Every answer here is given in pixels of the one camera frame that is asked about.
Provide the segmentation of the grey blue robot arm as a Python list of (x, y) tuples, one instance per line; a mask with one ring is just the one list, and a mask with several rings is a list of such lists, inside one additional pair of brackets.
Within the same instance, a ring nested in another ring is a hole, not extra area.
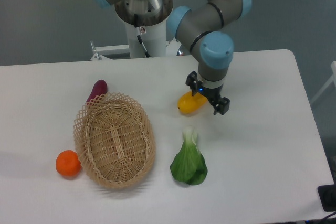
[(198, 62), (198, 70), (186, 79), (192, 95), (204, 96), (215, 113), (229, 110), (230, 101), (221, 90), (234, 43), (221, 29), (246, 15), (252, 0), (207, 0), (197, 10), (174, 7), (173, 0), (96, 1), (102, 8), (113, 6), (125, 24), (131, 58), (164, 57), (170, 32)]

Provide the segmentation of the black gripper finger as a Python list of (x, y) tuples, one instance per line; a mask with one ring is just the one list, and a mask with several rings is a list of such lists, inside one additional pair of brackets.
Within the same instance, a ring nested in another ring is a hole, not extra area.
[(195, 96), (198, 93), (198, 82), (199, 80), (195, 71), (192, 71), (186, 78), (185, 84), (190, 88), (192, 96)]
[(213, 114), (221, 114), (224, 115), (230, 106), (230, 99), (227, 97), (221, 97), (220, 95), (214, 98), (209, 98), (209, 103), (213, 107)]

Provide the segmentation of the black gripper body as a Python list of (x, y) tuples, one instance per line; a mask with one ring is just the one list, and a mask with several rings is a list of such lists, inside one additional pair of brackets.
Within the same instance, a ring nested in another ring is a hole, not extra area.
[(221, 90), (224, 84), (224, 80), (209, 81), (201, 79), (197, 81), (197, 91), (205, 96), (210, 103), (222, 103)]

